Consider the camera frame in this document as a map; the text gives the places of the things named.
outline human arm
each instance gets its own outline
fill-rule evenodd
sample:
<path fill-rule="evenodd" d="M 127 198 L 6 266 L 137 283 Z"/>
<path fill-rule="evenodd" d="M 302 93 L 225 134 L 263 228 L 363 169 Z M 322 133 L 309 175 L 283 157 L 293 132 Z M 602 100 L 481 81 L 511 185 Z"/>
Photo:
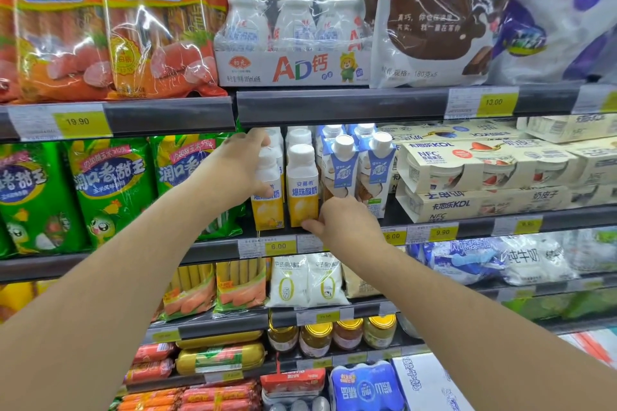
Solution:
<path fill-rule="evenodd" d="M 392 247 L 353 198 L 330 199 L 303 227 L 400 309 L 474 410 L 614 408 L 617 372 Z"/>
<path fill-rule="evenodd" d="M 0 328 L 0 409 L 101 411 L 111 403 L 172 274 L 200 232 L 252 194 L 253 129 L 212 152 L 112 240 Z"/>

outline human hand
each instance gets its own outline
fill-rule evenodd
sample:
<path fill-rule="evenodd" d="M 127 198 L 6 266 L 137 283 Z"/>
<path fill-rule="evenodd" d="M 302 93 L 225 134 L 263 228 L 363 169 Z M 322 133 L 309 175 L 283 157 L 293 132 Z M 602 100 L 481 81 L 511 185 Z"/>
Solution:
<path fill-rule="evenodd" d="M 206 192 L 209 206 L 218 205 L 220 212 L 244 203 L 251 195 L 271 197 L 272 188 L 255 177 L 259 150 L 270 144 L 262 128 L 248 134 L 234 134 L 212 152 L 191 174 L 187 182 Z"/>
<path fill-rule="evenodd" d="M 323 245 L 345 264 L 354 254 L 387 244 L 377 218 L 354 197 L 332 197 L 321 206 L 319 220 L 302 227 L 319 237 Z"/>

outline finger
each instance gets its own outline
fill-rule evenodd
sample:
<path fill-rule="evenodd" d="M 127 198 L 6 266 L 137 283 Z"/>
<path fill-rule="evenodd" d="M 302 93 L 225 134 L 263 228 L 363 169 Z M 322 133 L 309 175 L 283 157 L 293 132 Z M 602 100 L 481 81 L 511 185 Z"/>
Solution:
<path fill-rule="evenodd" d="M 313 233 L 320 239 L 321 236 L 323 236 L 324 231 L 326 230 L 324 224 L 316 219 L 306 219 L 302 221 L 302 228 Z"/>
<path fill-rule="evenodd" d="M 261 198 L 271 198 L 274 195 L 274 190 L 269 184 L 265 182 L 257 181 L 257 185 L 253 190 L 253 195 L 257 195 Z"/>
<path fill-rule="evenodd" d="M 259 143 L 259 146 L 268 146 L 270 144 L 270 135 L 268 135 L 265 128 L 251 128 L 246 136 L 250 141 Z"/>

